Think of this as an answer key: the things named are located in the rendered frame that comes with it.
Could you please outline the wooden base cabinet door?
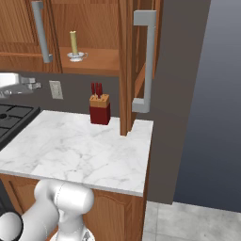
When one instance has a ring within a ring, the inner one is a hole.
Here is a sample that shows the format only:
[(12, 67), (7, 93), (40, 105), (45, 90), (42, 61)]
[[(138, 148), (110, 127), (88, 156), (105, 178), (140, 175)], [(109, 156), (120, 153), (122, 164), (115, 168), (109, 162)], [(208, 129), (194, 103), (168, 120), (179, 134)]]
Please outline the wooden base cabinet door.
[[(38, 181), (3, 173), (0, 173), (0, 180), (15, 210), (24, 214), (35, 202), (34, 187)], [(95, 188), (93, 193), (94, 204), (84, 215), (84, 221), (96, 241), (142, 241), (146, 185), (140, 197)]]

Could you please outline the closed wooden cabinet door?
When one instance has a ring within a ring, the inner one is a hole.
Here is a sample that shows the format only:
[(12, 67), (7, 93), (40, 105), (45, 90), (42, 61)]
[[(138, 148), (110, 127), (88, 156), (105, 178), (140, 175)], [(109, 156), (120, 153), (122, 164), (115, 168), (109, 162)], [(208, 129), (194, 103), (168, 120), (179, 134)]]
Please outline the closed wooden cabinet door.
[[(47, 50), (43, 60), (33, 2), (42, 2), (41, 21)], [(51, 0), (0, 0), (0, 72), (62, 72)]]

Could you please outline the black hob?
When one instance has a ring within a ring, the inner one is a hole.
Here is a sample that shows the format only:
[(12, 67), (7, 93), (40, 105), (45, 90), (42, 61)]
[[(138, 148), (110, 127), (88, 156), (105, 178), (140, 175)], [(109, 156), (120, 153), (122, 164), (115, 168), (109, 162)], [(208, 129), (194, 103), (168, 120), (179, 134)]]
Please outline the black hob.
[(0, 152), (40, 113), (39, 107), (0, 104)]

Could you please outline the open wooden cabinet door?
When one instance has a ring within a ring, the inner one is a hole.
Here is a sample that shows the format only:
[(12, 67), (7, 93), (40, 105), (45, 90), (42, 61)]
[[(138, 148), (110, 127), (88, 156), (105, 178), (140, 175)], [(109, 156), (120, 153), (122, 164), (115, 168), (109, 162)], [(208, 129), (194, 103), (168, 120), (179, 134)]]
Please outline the open wooden cabinet door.
[(118, 0), (119, 25), (119, 109), (120, 134), (126, 136), (133, 128), (137, 112), (132, 101), (144, 97), (147, 26), (134, 25), (135, 10), (155, 10), (156, 28), (153, 52), (153, 79), (160, 50), (164, 0)]

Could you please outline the yellow candle in white holder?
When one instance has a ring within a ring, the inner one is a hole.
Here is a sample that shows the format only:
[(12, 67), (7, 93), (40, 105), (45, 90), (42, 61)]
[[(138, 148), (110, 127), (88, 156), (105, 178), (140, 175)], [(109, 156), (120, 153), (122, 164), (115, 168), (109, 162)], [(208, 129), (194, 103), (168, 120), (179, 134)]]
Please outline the yellow candle in white holder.
[(78, 51), (77, 38), (76, 38), (76, 31), (75, 30), (70, 32), (70, 38), (71, 38), (72, 51), (67, 54), (67, 57), (70, 59), (71, 62), (83, 61), (85, 58), (88, 57), (88, 53), (83, 53), (83, 52)]

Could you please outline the white wall socket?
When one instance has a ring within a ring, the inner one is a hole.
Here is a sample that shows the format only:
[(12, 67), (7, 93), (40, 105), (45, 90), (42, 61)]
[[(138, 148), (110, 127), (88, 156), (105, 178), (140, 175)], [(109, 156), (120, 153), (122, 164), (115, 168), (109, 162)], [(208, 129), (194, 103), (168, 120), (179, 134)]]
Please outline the white wall socket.
[(60, 82), (59, 81), (50, 80), (49, 81), (49, 85), (50, 85), (50, 90), (51, 90), (52, 97), (54, 99), (62, 100), (63, 99), (63, 94), (62, 94), (62, 88), (61, 88)]

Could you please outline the red knife block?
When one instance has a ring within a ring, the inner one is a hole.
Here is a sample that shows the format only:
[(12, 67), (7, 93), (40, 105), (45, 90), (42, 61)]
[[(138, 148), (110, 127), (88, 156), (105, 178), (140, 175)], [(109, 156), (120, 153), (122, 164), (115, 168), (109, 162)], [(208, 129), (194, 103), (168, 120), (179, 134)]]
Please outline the red knife block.
[(89, 98), (89, 113), (91, 123), (101, 125), (109, 124), (109, 95), (103, 93), (103, 86), (101, 83), (91, 84), (91, 96)]

